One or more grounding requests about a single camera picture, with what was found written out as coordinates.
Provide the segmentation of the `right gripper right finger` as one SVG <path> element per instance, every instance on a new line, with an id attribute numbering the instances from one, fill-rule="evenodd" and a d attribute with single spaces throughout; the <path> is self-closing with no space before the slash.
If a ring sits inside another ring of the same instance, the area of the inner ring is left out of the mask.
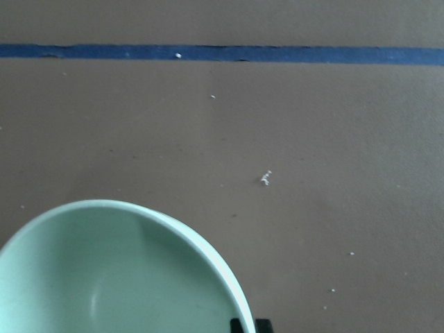
<path id="1" fill-rule="evenodd" d="M 272 323 L 267 318 L 256 318 L 256 333 L 272 333 Z"/>

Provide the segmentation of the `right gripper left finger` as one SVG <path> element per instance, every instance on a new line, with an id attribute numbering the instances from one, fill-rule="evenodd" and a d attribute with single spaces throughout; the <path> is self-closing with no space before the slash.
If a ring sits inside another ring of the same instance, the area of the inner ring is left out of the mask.
<path id="1" fill-rule="evenodd" d="M 231 333 L 244 333 L 241 321 L 238 318 L 232 318 L 230 320 L 230 332 Z"/>

